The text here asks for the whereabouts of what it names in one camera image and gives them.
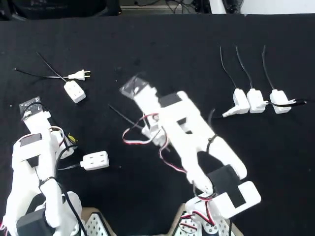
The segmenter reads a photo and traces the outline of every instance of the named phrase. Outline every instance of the black tabletop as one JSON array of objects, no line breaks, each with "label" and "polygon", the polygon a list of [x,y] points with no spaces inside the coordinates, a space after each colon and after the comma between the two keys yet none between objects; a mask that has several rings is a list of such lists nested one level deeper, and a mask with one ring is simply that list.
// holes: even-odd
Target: black tabletop
[{"label": "black tabletop", "polygon": [[[108,17],[32,22],[0,22],[0,216],[11,189],[14,142],[28,133],[18,105],[36,96],[67,132],[79,140],[79,150],[63,166],[83,154],[105,150],[110,167],[86,172],[60,172],[67,190],[76,192],[84,207],[101,210],[113,230],[123,235],[166,233],[181,203],[193,197],[184,174],[164,165],[158,148],[122,142],[128,124],[108,103],[136,120],[140,110],[118,89],[132,75],[145,71],[161,95],[185,91],[206,118],[233,106],[232,83],[222,70],[220,46],[227,69],[245,92],[249,82],[235,53],[241,57],[256,89],[269,98],[261,53],[278,90],[289,99],[313,97],[315,89],[315,15],[236,16],[184,15]],[[62,80],[38,79],[14,67],[52,75],[35,52],[41,52],[63,75],[80,69],[91,78],[78,83],[87,98],[74,104]],[[234,222],[245,235],[305,235],[314,212],[314,104],[276,115],[268,106],[262,114],[213,120],[214,130],[238,154],[255,183],[262,202]],[[130,134],[144,138],[138,131]],[[175,151],[165,154],[180,164]],[[199,163],[207,173],[218,162],[205,154]]]}]

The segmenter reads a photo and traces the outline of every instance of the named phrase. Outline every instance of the black wire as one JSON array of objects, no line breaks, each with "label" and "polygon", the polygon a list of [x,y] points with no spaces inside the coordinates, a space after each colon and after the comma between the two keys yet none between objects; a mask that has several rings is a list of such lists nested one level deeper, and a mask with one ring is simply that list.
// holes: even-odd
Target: black wire
[{"label": "black wire", "polygon": [[232,220],[230,219],[228,236],[231,236],[231,235],[232,235]]},{"label": "black wire", "polygon": [[208,116],[208,125],[210,126],[211,129],[213,129],[213,128],[212,128],[212,117],[213,117],[213,113],[214,113],[215,111],[216,111],[216,109],[213,108],[213,109],[211,110],[211,112],[209,113],[209,116]]},{"label": "black wire", "polygon": [[160,0],[156,0],[156,1],[153,1],[151,3],[148,3],[148,4],[144,4],[144,5],[140,5],[137,1],[134,3],[136,6],[152,6],[156,3],[158,3]]},{"label": "black wire", "polygon": [[82,231],[83,231],[84,236],[88,236],[88,233],[87,233],[87,231],[86,231],[85,228],[84,228],[84,225],[83,225],[83,223],[82,223],[82,221],[81,221],[81,218],[79,217],[77,211],[75,210],[75,208],[74,208],[74,206],[73,206],[73,204],[72,204],[72,202],[71,202],[71,200],[70,200],[70,197],[69,197],[69,195],[68,195],[68,192],[65,190],[65,188],[56,180],[55,177],[48,177],[48,178],[45,179],[45,180],[41,180],[41,179],[38,177],[38,179],[39,179],[39,187],[38,187],[39,190],[40,190],[40,187],[41,187],[44,183],[46,183],[48,180],[54,179],[54,180],[56,181],[56,183],[58,184],[59,188],[61,189],[61,192],[64,194],[64,197],[65,197],[65,199],[67,200],[70,209],[72,210],[72,212],[73,212],[75,218],[76,218],[77,221],[78,221],[79,230],[82,230]]},{"label": "black wire", "polygon": [[307,102],[308,101],[304,99],[295,99],[295,103],[291,103],[291,104],[275,104],[273,102],[268,102],[268,103],[275,107],[296,107],[296,106],[306,105]]},{"label": "black wire", "polygon": [[23,119],[23,117],[24,117],[25,112],[27,111],[27,109],[30,108],[30,107],[33,106],[33,105],[36,105],[36,104],[41,105],[41,106],[43,107],[43,109],[45,109],[46,111],[48,111],[48,109],[47,109],[47,108],[44,106],[44,104],[42,104],[41,102],[32,102],[32,103],[29,104],[29,105],[24,109],[24,111],[22,112],[22,119]]},{"label": "black wire", "polygon": [[241,60],[241,57],[240,57],[240,53],[238,51],[238,47],[235,46],[235,49],[236,49],[236,54],[237,54],[238,61],[240,62],[243,71],[246,73],[246,75],[248,77],[248,80],[250,81],[250,85],[251,85],[251,89],[252,89],[253,88],[253,86],[252,86],[252,78],[251,78],[250,74],[248,73],[248,71],[244,67],[244,64],[243,64],[243,62]]},{"label": "black wire", "polygon": [[175,11],[171,8],[171,6],[169,5],[169,2],[171,0],[165,0],[165,4],[168,6],[168,8],[175,14]]},{"label": "black wire", "polygon": [[132,120],[130,120],[128,117],[124,116],[121,112],[119,112],[116,108],[114,108],[112,105],[108,104],[109,108],[112,109],[114,112],[116,112],[118,115],[120,115],[124,120],[132,124],[134,127],[137,127],[138,129],[143,129],[140,125],[136,124]]},{"label": "black wire", "polygon": [[59,161],[60,161],[62,155],[63,155],[67,150],[69,150],[70,148],[77,148],[77,147],[78,147],[78,145],[76,145],[76,144],[69,145],[69,146],[67,146],[65,149],[63,149],[63,150],[59,153],[59,156],[58,156],[58,158],[57,158],[57,160],[56,160],[56,165],[55,165],[55,177],[56,177],[56,178],[57,178],[57,171],[58,171]]},{"label": "black wire", "polygon": [[270,79],[270,77],[268,75],[268,72],[267,72],[267,66],[266,66],[266,45],[264,45],[264,49],[262,51],[262,66],[264,67],[265,76],[267,77],[267,80],[268,80],[271,88],[274,90],[275,87],[272,84],[271,79]]},{"label": "black wire", "polygon": [[57,184],[59,185],[60,189],[62,190],[62,192],[63,192],[63,194],[64,194],[64,197],[65,197],[65,199],[67,200],[67,202],[68,202],[68,204],[69,204],[69,207],[71,208],[73,214],[75,215],[75,218],[76,218],[77,221],[78,221],[79,228],[83,231],[84,236],[88,236],[88,233],[87,233],[87,231],[85,230],[84,225],[83,225],[83,223],[82,223],[82,221],[81,221],[81,219],[80,219],[80,217],[79,217],[77,211],[75,210],[75,208],[74,208],[72,202],[70,201],[70,197],[69,197],[69,195],[68,195],[68,192],[65,191],[65,189],[63,188],[63,186],[62,186],[56,179],[54,179],[54,180],[57,182]]},{"label": "black wire", "polygon": [[50,68],[50,70],[55,73],[55,75],[57,75],[59,78],[61,78],[64,82],[67,82],[67,80],[65,80],[60,74],[58,74],[53,69],[53,67],[46,61],[46,59],[39,52],[36,52],[36,53],[37,53],[37,55],[39,55],[39,57],[42,59],[42,61]]},{"label": "black wire", "polygon": [[232,78],[232,76],[227,72],[227,70],[226,70],[226,68],[225,68],[225,66],[224,66],[224,63],[223,63],[223,53],[222,53],[222,47],[221,47],[221,46],[220,46],[220,57],[221,57],[221,65],[222,65],[223,70],[226,72],[226,74],[228,75],[228,77],[231,79],[231,81],[232,81],[234,87],[237,88],[237,87],[236,87],[236,84],[235,84],[235,82],[234,82],[234,80],[233,80],[233,78]]},{"label": "black wire", "polygon": [[34,76],[34,77],[39,77],[39,78],[46,78],[46,79],[60,79],[59,76],[47,76],[47,75],[36,75],[36,74],[32,74],[29,73],[27,71],[18,69],[18,68],[14,68],[15,71],[20,72],[22,74],[26,74],[26,75],[30,75],[30,76]]},{"label": "black wire", "polygon": [[184,13],[183,8],[185,8],[188,13],[191,13],[191,12],[189,11],[188,7],[187,7],[187,6],[189,6],[189,5],[186,6],[186,4],[183,3],[183,1],[184,1],[184,0],[181,0],[181,1],[176,1],[176,0],[174,0],[174,2],[177,2],[178,4],[180,4],[180,5],[182,6],[182,14]]}]

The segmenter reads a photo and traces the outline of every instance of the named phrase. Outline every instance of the wire connector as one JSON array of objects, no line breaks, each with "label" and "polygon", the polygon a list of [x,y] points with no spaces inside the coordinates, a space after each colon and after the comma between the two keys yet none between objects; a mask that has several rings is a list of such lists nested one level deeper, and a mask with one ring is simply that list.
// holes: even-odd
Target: wire connector
[{"label": "wire connector", "polygon": [[70,80],[85,80],[85,78],[91,77],[90,71],[80,70],[74,74],[68,75]]},{"label": "wire connector", "polygon": [[268,101],[264,101],[261,91],[254,88],[248,91],[247,100],[251,106],[250,113],[263,113],[268,105]]},{"label": "wire connector", "polygon": [[250,104],[248,103],[248,100],[243,90],[239,88],[235,89],[233,94],[233,100],[235,106],[228,110],[227,112],[223,113],[222,114],[223,117],[228,117],[234,114],[245,114],[249,111]]},{"label": "wire connector", "polygon": [[[270,101],[274,104],[282,104],[282,105],[295,103],[294,100],[290,100],[290,101],[288,100],[283,90],[277,90],[277,89],[272,90],[270,94]],[[273,107],[275,109],[276,114],[287,113],[292,108],[292,107],[279,107],[279,106],[274,106],[274,105]]]}]

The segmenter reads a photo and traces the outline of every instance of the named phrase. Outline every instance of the perforated metal base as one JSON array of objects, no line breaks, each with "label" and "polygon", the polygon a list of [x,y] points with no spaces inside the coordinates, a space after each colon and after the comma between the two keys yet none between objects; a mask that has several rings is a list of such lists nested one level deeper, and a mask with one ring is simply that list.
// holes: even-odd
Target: perforated metal base
[{"label": "perforated metal base", "polygon": [[109,236],[106,229],[106,225],[101,219],[101,215],[93,213],[87,223],[85,224],[85,229],[88,236]]},{"label": "perforated metal base", "polygon": [[[208,223],[203,224],[204,231],[210,236],[228,236],[228,223],[223,218],[217,219],[215,223],[215,226],[211,226]],[[183,219],[179,222],[173,236],[202,236],[202,228],[191,219]]]}]

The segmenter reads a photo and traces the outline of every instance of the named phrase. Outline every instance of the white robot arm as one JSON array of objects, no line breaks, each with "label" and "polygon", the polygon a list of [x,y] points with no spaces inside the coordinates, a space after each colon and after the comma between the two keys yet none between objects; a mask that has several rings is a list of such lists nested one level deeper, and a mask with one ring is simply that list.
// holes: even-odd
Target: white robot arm
[{"label": "white robot arm", "polygon": [[[78,220],[54,180],[64,137],[49,128],[47,117],[41,110],[24,122],[33,132],[21,137],[13,146],[12,190],[2,224],[12,236],[69,236],[75,233],[73,229],[78,233]],[[40,193],[46,201],[29,212],[33,198]],[[78,195],[68,192],[68,197],[77,214],[81,215]]]},{"label": "white robot arm", "polygon": [[[260,202],[261,198],[254,184],[249,181],[242,184],[240,182],[247,176],[243,162],[224,139],[217,136],[209,127],[186,93],[180,91],[159,98],[156,95],[157,90],[138,76],[131,78],[120,90],[123,95],[134,100],[144,114],[158,114],[158,116],[146,118],[142,133],[150,139],[153,138],[153,143],[157,146],[163,146],[167,138],[181,158],[188,181],[206,196],[215,192],[216,187],[213,186],[212,181],[215,181],[219,188],[222,184],[203,173],[198,164],[197,153],[205,151],[222,162],[224,166],[230,167],[219,169],[217,175],[221,179],[232,173],[232,177],[227,178],[229,181],[236,180],[234,185],[237,185],[234,187],[238,188],[243,202],[240,205],[234,205],[233,196],[223,193],[222,191],[225,190],[223,187],[216,191],[218,196],[209,202],[213,205],[211,207],[213,214],[230,218]],[[195,207],[191,204],[187,206],[189,211]]]}]

